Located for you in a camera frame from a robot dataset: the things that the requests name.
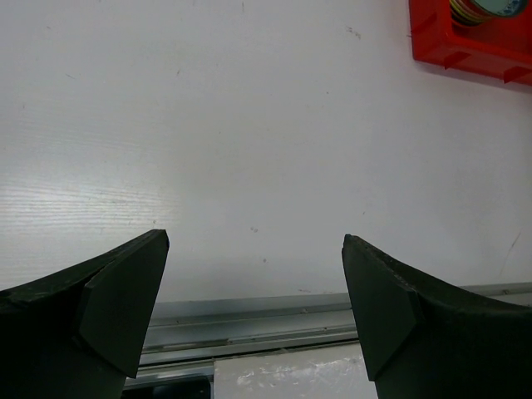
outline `metal track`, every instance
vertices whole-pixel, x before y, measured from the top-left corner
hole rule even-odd
[[[532,306],[532,283],[463,287]],[[293,351],[357,340],[347,294],[303,295],[155,306],[136,380],[126,389],[212,377],[220,358]]]

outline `red plastic bin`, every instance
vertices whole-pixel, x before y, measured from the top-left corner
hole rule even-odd
[[[449,0],[410,0],[410,23],[414,59],[532,86],[532,6],[463,28]]]

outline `scratched white surface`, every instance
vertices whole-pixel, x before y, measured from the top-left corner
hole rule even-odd
[[[216,362],[214,399],[377,399],[360,345]]]
[[[160,301],[345,292],[345,233],[532,280],[532,91],[408,34],[406,0],[4,0],[0,288],[154,227]]]

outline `red container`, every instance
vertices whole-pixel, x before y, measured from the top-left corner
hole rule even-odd
[[[519,16],[458,27],[449,0],[410,0],[414,59],[532,86],[532,5]]]

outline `white table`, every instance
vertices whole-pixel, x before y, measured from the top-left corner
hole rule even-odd
[[[345,233],[532,280],[532,90],[408,35],[405,0],[4,1],[0,288],[153,228],[163,302],[345,292]]]

